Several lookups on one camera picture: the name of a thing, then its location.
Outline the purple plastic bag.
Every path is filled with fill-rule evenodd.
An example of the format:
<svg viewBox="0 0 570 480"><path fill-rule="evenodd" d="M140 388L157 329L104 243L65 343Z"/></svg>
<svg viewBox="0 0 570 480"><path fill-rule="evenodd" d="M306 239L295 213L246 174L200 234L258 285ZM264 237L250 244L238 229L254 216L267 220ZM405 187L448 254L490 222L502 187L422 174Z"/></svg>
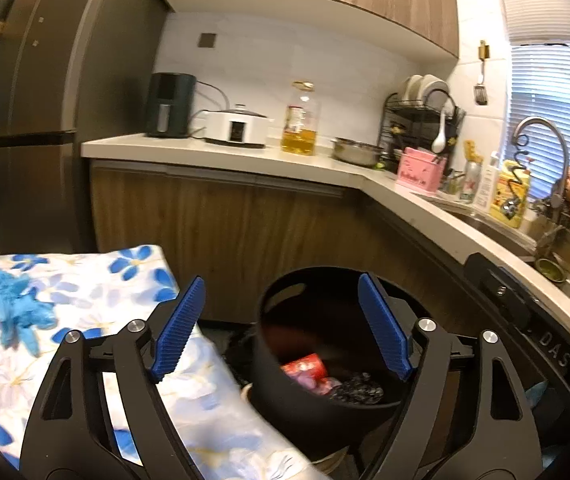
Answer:
<svg viewBox="0 0 570 480"><path fill-rule="evenodd" d="M341 385L341 382L333 377L317 379L305 374L299 375L296 378L296 382L306 390L318 394L319 396L328 396Z"/></svg>

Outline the steel sink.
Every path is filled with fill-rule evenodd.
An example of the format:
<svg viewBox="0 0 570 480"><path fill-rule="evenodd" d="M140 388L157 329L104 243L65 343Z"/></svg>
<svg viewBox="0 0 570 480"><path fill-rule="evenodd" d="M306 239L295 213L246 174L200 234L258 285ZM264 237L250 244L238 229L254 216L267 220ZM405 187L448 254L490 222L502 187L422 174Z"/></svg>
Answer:
<svg viewBox="0 0 570 480"><path fill-rule="evenodd" d="M527 235L520 233L498 220L477 211L471 207L462 204L439 203L435 205L452 214L454 217L466 223L468 226L476 229L480 233L488 236L494 242L512 252L514 256L523 260L528 266L535 267L535 241ZM570 265L562 260L562 258L552 252L550 259L556 263L562 270L564 281L554 282L555 286L570 298Z"/></svg>

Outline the white rice cooker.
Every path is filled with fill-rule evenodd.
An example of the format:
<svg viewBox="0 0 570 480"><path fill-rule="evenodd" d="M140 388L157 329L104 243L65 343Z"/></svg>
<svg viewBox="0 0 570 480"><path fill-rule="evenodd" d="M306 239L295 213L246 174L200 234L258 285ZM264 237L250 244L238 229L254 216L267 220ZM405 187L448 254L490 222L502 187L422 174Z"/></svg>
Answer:
<svg viewBox="0 0 570 480"><path fill-rule="evenodd" d="M206 118L204 140L208 143L264 148L271 119L237 104L230 110L214 110Z"/></svg>

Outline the steel bowl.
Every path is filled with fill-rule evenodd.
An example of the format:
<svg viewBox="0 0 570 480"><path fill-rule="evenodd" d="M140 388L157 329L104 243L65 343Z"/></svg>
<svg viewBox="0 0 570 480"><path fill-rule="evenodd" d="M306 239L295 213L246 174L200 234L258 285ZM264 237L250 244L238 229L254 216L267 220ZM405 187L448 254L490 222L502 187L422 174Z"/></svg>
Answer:
<svg viewBox="0 0 570 480"><path fill-rule="evenodd" d="M333 143L332 155L335 159L359 167L374 168L383 154L379 146L350 139L336 138Z"/></svg>

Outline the black air fryer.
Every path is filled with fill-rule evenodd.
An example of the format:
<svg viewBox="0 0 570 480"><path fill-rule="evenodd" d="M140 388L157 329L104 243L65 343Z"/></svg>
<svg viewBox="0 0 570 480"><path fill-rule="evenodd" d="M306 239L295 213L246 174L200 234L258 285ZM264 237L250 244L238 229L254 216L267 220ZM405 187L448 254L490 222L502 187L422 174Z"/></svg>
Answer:
<svg viewBox="0 0 570 480"><path fill-rule="evenodd" d="M151 75L145 108L145 132L155 138L189 137L197 78L191 74Z"/></svg>

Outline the yellow detergent bottle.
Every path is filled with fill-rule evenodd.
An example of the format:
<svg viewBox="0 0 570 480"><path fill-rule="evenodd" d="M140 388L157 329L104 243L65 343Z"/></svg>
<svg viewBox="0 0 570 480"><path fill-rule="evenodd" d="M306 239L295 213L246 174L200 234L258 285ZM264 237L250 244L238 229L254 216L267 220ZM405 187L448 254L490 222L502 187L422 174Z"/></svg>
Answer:
<svg viewBox="0 0 570 480"><path fill-rule="evenodd" d="M502 162L490 203L492 218L513 229L522 224L530 188L530 171L514 159Z"/></svg>

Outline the blue plastic bag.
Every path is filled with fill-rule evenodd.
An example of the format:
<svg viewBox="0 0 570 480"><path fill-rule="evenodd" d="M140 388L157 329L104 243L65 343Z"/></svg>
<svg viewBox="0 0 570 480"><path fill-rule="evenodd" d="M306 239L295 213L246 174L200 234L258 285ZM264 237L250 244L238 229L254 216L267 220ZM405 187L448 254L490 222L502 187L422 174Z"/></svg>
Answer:
<svg viewBox="0 0 570 480"><path fill-rule="evenodd" d="M23 344L31 356L41 355L36 330L57 325L54 305L38 300L26 274L12 275L0 270L0 344L5 348Z"/></svg>

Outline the lower wooden cabinets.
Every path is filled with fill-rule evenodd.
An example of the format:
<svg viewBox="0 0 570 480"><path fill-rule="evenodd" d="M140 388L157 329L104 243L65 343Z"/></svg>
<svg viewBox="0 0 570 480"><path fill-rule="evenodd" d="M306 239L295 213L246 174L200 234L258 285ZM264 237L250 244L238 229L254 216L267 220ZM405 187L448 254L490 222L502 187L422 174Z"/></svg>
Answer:
<svg viewBox="0 0 570 480"><path fill-rule="evenodd" d="M506 322L464 276L479 252L514 274L570 332L570 305L540 274L463 221L377 182L353 188L145 162L90 165L99 249L159 246L174 276L202 275L209 320L248 323L278 276L304 266L348 266L388 278L447 330L506 337L523 379L537 379Z"/></svg>

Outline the pink utensil holder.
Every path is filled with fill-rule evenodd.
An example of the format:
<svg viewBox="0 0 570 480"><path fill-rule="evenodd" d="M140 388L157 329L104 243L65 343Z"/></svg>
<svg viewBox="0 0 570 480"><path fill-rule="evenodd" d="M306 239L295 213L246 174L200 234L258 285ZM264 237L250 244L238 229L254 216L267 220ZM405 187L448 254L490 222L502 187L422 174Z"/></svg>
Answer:
<svg viewBox="0 0 570 480"><path fill-rule="evenodd" d="M447 159L432 152L405 148L399 162L397 177L404 185L435 193L442 180Z"/></svg>

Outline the black trash bin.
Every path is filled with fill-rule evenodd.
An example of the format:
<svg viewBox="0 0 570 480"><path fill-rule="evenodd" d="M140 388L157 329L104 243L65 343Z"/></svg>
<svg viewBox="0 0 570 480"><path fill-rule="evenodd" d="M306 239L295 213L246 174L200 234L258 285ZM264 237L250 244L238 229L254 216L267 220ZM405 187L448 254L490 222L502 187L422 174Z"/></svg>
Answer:
<svg viewBox="0 0 570 480"><path fill-rule="evenodd" d="M282 275L263 293L253 347L249 399L309 460L362 439L399 410L407 386L389 370L358 299L361 271L309 266ZM284 365L315 354L328 376L367 374L383 396L374 404L312 392Z"/></svg>

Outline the beverage can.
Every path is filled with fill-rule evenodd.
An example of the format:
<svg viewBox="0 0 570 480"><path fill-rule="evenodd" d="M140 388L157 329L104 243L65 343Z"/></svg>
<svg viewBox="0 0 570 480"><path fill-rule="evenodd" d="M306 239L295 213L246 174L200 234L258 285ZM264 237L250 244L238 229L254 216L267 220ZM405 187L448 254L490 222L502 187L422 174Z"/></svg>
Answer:
<svg viewBox="0 0 570 480"><path fill-rule="evenodd" d="M478 190L480 177L482 176L483 159L475 157L468 160L465 166L463 185L460 193L460 201L471 204L474 202Z"/></svg>

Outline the black plastic bag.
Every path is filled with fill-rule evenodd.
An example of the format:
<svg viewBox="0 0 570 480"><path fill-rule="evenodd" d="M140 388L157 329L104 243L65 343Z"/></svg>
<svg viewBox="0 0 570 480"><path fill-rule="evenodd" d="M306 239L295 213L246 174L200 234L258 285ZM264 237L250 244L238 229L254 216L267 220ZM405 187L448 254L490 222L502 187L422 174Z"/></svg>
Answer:
<svg viewBox="0 0 570 480"><path fill-rule="evenodd" d="M370 374L360 373L335 386L328 396L338 402L375 405L383 400L384 394L384 389Z"/></svg>

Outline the white spoon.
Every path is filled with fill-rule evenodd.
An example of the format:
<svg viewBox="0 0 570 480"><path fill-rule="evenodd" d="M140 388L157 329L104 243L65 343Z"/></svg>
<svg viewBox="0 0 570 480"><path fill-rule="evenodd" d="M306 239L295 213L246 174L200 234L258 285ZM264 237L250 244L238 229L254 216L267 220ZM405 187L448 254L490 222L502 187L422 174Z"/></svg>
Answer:
<svg viewBox="0 0 570 480"><path fill-rule="evenodd" d="M447 125L447 112L445 107L442 107L439 115L439 127L436 138L434 139L430 151L434 154L439 155L446 147L447 137L446 137L446 125Z"/></svg>

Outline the black dish rack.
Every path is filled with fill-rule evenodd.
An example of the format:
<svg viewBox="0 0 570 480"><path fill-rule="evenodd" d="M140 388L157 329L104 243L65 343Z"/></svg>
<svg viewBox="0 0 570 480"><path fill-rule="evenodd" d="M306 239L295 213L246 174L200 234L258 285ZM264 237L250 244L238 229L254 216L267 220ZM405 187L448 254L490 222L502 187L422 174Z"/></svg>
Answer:
<svg viewBox="0 0 570 480"><path fill-rule="evenodd" d="M445 147L436 157L449 171L465 116L444 80L434 75L410 76L383 105L377 138L377 145L383 149L381 164L396 174L405 148L430 151L444 118Z"/></svg>

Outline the cooking oil bottle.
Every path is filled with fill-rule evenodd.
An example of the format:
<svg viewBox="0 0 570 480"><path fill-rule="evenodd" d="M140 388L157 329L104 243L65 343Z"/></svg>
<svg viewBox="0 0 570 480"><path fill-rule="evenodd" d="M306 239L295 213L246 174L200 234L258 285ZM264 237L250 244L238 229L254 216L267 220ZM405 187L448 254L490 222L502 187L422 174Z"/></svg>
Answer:
<svg viewBox="0 0 570 480"><path fill-rule="evenodd" d="M284 152L312 155L317 143L320 102L311 81L295 80L294 93L286 107L281 140Z"/></svg>

